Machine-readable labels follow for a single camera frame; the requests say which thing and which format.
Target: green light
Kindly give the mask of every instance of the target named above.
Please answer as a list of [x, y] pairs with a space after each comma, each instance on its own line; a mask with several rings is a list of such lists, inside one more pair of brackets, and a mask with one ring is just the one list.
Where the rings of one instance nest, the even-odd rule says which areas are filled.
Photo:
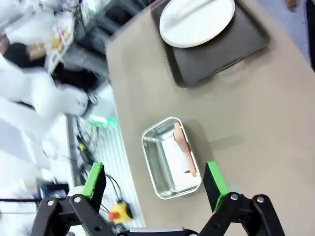
[[112, 118], [105, 119], [104, 117], [90, 115], [90, 120], [96, 127], [100, 128], [106, 128], [108, 126], [118, 126], [117, 121]]
[[89, 9], [91, 11], [96, 12], [96, 6], [95, 6], [95, 2], [93, 0], [88, 1], [88, 6], [89, 6]]

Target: white plate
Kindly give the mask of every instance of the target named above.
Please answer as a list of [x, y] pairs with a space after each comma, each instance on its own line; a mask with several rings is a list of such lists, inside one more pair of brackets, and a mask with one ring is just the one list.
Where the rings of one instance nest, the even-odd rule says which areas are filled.
[[172, 0], [162, 12], [160, 34], [173, 47], [194, 47], [222, 32], [234, 12], [234, 0]]

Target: metal tray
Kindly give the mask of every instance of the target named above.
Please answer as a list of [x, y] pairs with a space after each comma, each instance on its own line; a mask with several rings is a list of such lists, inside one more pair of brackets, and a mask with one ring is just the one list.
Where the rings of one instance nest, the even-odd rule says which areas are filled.
[[196, 167], [196, 177], [187, 172], [188, 166], [185, 156], [173, 138], [176, 122], [180, 123], [189, 145], [184, 126], [175, 117], [166, 118], [142, 134], [142, 149], [152, 185], [156, 195], [162, 199], [171, 199], [192, 193], [201, 184], [201, 176], [193, 152], [190, 153]]
[[[151, 9], [158, 33], [159, 20], [168, 2], [169, 0], [161, 1]], [[265, 48], [270, 42], [270, 36], [250, 10], [236, 0], [231, 22], [207, 43], [191, 48], [174, 48], [162, 38], [161, 41], [175, 84], [187, 88]]]

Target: gray table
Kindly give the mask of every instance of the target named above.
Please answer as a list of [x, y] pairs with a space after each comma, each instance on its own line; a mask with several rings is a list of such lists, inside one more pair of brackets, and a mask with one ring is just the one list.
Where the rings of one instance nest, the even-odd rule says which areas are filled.
[[[315, 232], [315, 74], [256, 1], [243, 2], [273, 38], [255, 54], [193, 89], [175, 86], [149, 10], [109, 45], [107, 59], [128, 161], [148, 227], [200, 230], [211, 216], [204, 187], [172, 200], [153, 190], [142, 132], [168, 117], [188, 130], [200, 169], [215, 160], [227, 184], [267, 194], [286, 235]], [[227, 235], [244, 235], [232, 225]]]

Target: dark baking tray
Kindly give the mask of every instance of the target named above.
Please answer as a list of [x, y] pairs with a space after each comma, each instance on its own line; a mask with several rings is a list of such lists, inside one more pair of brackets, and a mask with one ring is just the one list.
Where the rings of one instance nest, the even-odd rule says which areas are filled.
[[[151, 14], [158, 31], [162, 11], [169, 2], [161, 1], [152, 7]], [[187, 88], [265, 48], [270, 36], [250, 10], [236, 0], [231, 22], [207, 43], [191, 48], [175, 48], [162, 42], [175, 84]]]

